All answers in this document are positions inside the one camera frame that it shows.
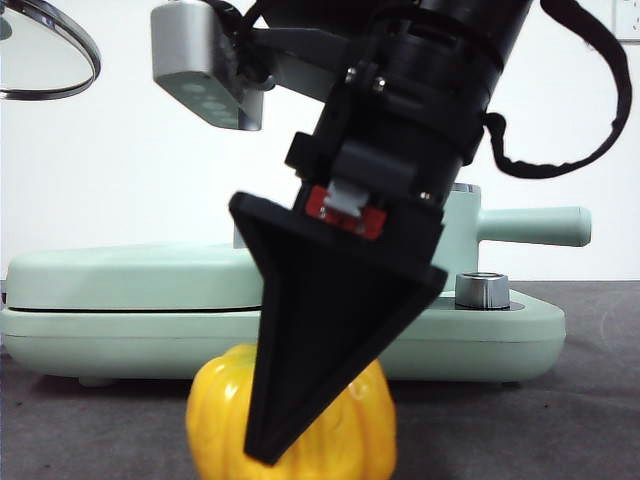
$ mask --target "silver cylinder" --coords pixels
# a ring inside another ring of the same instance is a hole
[[[509,278],[499,273],[460,273],[456,276],[456,304],[479,310],[509,308]]]

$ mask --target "screw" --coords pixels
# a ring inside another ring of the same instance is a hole
[[[347,85],[353,83],[356,79],[357,74],[358,70],[356,70],[355,67],[349,67],[349,69],[347,70],[347,76],[344,77],[344,83],[346,83]]]
[[[384,87],[387,85],[387,81],[383,77],[376,77],[373,80],[373,91],[378,95],[384,92]]]

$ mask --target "white wall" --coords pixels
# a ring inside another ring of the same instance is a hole
[[[291,203],[298,183],[284,156],[295,131],[313,129],[318,102],[278,89],[266,96],[262,132],[214,129],[152,81],[149,12],[161,1],[55,3],[92,34],[104,70],[77,97],[2,104],[3,275],[11,257],[39,249],[230,241],[226,205],[239,189]],[[583,4],[611,22],[609,0]],[[635,74],[640,46],[627,52]],[[594,230],[583,249],[485,242],[482,268],[513,279],[640,278],[638,105],[607,157],[564,178],[507,177],[483,143],[459,180],[482,186],[485,208],[582,205]],[[492,105],[508,117],[508,153],[573,160],[608,134],[614,107],[598,55],[536,4]]]

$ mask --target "black triangular gripper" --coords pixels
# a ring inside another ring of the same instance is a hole
[[[367,240],[248,194],[229,207],[265,282],[245,452],[274,464],[446,274],[403,271]]]

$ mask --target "wall outlet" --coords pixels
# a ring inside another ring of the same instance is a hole
[[[618,40],[640,42],[640,0],[614,0],[613,31]]]

